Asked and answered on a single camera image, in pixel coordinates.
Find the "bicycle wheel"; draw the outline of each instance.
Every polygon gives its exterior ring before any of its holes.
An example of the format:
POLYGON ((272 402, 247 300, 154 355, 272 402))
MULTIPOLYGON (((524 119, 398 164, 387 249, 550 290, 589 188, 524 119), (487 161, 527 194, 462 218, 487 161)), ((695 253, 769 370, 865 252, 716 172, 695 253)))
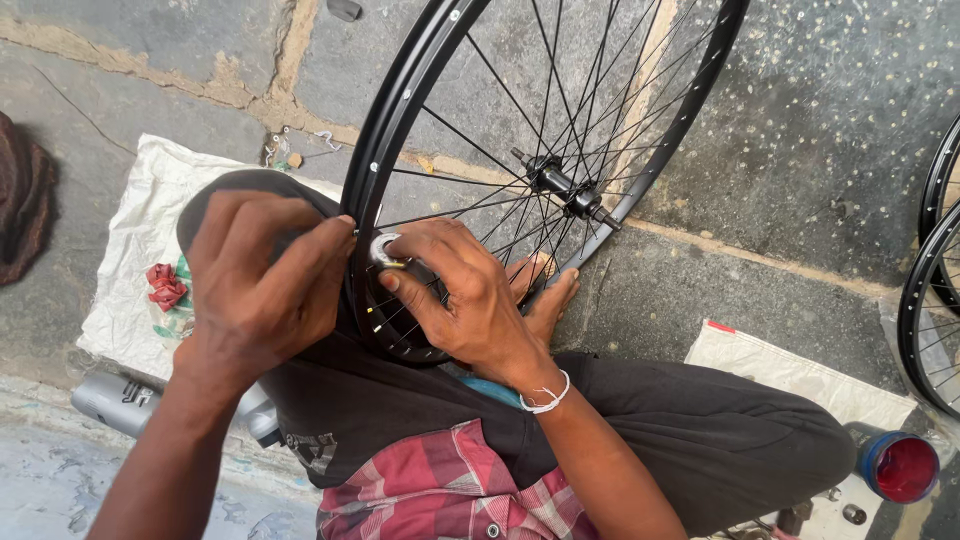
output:
POLYGON ((907 275, 900 297, 897 341, 904 371, 931 404, 960 419, 960 295, 933 276, 960 275, 960 201, 930 232, 907 275))
MULTIPOLYGON (((937 227, 937 223, 947 209, 960 199, 960 178, 955 180, 952 178, 958 150, 960 150, 960 114, 953 120, 953 124, 947 130, 947 135, 940 142, 940 147, 937 148, 933 163, 930 165, 930 172, 926 175, 924 193, 921 197, 920 223, 917 227, 917 235, 921 244, 937 227)), ((938 267, 934 269, 930 279, 940 285, 953 287, 953 281, 950 279, 950 272, 947 268, 938 267)), ((950 299, 948 291, 949 289, 936 289, 944 303, 948 305, 956 304, 950 299)), ((952 310, 960 315, 960 307, 953 307, 952 310)))
MULTIPOLYGON (((536 252, 549 255, 543 273, 583 264, 674 155, 747 4, 431 0, 373 101, 342 196, 358 229, 345 290, 367 341, 403 363, 449 359, 375 278, 368 248, 404 223, 463 220, 515 264, 512 279, 536 252)), ((528 300, 545 278, 530 276, 528 300)))

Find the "red checkered shirt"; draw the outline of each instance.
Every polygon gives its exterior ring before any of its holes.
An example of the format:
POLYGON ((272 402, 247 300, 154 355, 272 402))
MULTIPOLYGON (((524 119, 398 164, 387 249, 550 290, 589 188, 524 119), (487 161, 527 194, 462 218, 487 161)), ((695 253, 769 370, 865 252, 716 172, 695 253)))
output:
POLYGON ((480 420, 395 442, 323 491, 318 538, 593 540, 560 468, 520 491, 480 420))

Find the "black pants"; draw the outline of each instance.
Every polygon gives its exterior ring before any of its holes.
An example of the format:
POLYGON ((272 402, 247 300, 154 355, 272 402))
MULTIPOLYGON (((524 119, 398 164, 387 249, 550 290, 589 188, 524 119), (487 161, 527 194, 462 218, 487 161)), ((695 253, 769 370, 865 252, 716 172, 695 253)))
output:
MULTIPOLYGON (((184 252, 218 188, 301 197, 324 215, 338 209, 276 171, 229 173, 180 217, 184 252)), ((482 419, 487 444, 520 489, 557 466, 532 414, 488 398, 440 368, 384 361, 358 342, 351 314, 344 306, 340 311, 336 332, 261 380, 286 442, 316 486, 340 485, 399 439, 475 418, 482 419)), ((850 438, 807 399, 698 366, 579 353, 556 359, 634 449, 690 535, 799 503, 852 470, 850 438)))

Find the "hub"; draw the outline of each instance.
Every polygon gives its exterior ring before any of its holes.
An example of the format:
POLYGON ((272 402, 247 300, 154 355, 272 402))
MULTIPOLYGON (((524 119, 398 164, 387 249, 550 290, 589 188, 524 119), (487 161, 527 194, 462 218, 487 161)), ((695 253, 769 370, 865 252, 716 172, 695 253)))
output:
POLYGON ((563 171, 563 164, 555 156, 537 156, 533 158, 517 148, 511 148, 513 154, 530 176, 530 187, 536 191, 549 191, 566 203, 566 209, 581 219, 592 219, 620 231, 623 225, 610 216, 601 204, 602 197, 588 185, 576 186, 563 171))

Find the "fingernail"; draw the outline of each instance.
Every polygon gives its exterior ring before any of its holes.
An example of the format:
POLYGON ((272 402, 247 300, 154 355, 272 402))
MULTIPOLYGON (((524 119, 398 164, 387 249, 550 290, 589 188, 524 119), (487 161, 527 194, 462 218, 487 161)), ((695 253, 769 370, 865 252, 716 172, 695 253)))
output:
POLYGON ((400 280, 389 272, 380 274, 380 284, 390 292, 396 292, 396 290, 400 288, 400 280))

